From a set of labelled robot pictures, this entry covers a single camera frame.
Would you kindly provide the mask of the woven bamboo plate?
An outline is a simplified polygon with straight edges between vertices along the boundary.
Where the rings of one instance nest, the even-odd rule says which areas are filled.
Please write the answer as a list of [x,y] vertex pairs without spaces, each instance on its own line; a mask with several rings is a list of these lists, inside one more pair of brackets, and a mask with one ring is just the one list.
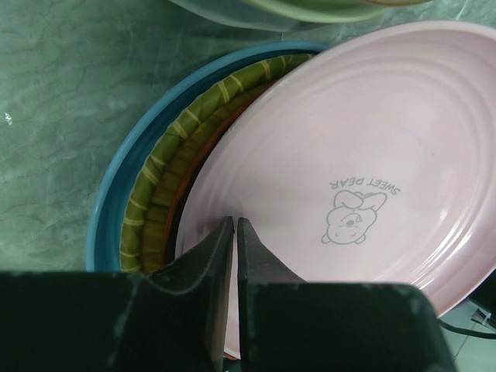
[[[312,57],[308,53],[288,54],[251,64],[213,84],[182,110],[158,139],[136,177],[122,224],[121,271],[153,273],[160,269],[159,255],[167,215],[185,172],[201,146],[254,90],[267,86],[263,90],[266,91]],[[174,215],[167,241],[171,250],[183,200],[184,197]]]

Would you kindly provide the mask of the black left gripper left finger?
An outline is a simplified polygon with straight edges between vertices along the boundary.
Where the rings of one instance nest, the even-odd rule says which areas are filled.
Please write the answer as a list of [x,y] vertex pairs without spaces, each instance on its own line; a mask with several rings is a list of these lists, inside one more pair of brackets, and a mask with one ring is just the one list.
[[220,371],[230,217],[155,274],[4,271],[3,371]]

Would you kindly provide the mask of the blue plastic plate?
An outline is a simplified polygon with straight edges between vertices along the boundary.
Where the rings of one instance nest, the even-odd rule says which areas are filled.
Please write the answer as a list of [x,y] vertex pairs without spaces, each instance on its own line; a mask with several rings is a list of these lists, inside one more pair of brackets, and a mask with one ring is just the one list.
[[328,45],[278,41],[226,54],[173,86],[138,121],[118,148],[102,178],[86,235],[86,271],[119,272],[119,245],[126,205],[146,157],[180,112],[213,84],[251,64],[288,54],[317,54]]

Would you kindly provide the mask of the red-brown scalloped plate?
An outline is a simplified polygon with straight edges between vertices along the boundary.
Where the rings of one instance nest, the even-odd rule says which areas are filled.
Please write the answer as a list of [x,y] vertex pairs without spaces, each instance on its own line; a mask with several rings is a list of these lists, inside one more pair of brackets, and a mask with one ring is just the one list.
[[222,138],[224,133],[229,129],[229,127],[239,118],[239,116],[246,110],[246,108],[255,101],[261,94],[264,92],[264,89],[267,86],[262,86],[261,88],[254,90],[243,104],[237,108],[232,114],[228,116],[227,119],[224,119],[219,127],[213,132],[213,134],[207,139],[206,143],[203,144],[199,150],[199,152],[193,158],[191,165],[188,167],[185,175],[179,185],[178,191],[176,192],[174,199],[172,201],[172,205],[169,209],[169,213],[167,215],[167,220],[164,225],[164,234],[162,239],[162,245],[160,248],[159,255],[159,268],[166,266],[174,259],[175,249],[169,249],[167,247],[167,241],[169,240],[171,230],[173,229],[174,224],[174,215],[176,214],[177,208],[180,204],[181,199],[183,199],[184,194],[186,193],[188,186],[192,183],[192,178],[197,174],[196,170],[204,163],[205,158],[211,153],[213,147],[217,144],[217,142]]

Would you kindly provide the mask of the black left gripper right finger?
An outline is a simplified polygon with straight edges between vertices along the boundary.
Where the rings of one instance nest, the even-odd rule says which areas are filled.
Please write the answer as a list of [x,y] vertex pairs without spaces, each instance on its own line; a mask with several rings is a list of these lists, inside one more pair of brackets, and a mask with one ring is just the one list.
[[407,284],[301,279],[237,225],[239,344],[244,371],[453,371],[423,293]]

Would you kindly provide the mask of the pink plastic plate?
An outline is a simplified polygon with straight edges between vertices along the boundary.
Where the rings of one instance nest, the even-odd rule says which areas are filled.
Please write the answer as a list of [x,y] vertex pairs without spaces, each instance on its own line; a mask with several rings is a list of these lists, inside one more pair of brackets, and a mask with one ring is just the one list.
[[495,268],[495,31],[445,20],[332,47],[215,145],[177,254],[245,218],[306,281],[399,282],[438,315]]

